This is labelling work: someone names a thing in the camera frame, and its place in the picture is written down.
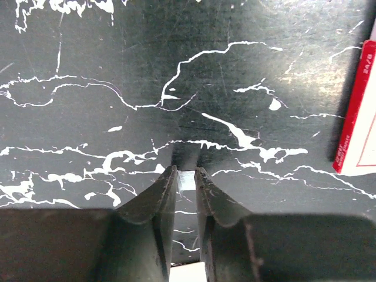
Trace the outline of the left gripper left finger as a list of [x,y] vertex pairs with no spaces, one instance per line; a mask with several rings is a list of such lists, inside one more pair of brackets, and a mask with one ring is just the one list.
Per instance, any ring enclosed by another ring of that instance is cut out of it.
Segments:
[[2,281],[167,281],[178,173],[117,209],[1,210]]

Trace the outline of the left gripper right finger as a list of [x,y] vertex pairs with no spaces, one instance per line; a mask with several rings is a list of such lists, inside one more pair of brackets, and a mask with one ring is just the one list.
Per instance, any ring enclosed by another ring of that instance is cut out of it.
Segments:
[[253,213],[195,171],[208,281],[374,281],[375,223],[339,214]]

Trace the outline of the small staple strip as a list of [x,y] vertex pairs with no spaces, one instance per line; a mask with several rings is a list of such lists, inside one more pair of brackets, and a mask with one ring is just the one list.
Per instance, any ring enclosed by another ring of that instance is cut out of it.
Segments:
[[180,192],[196,189],[194,175],[194,170],[178,171],[178,189]]

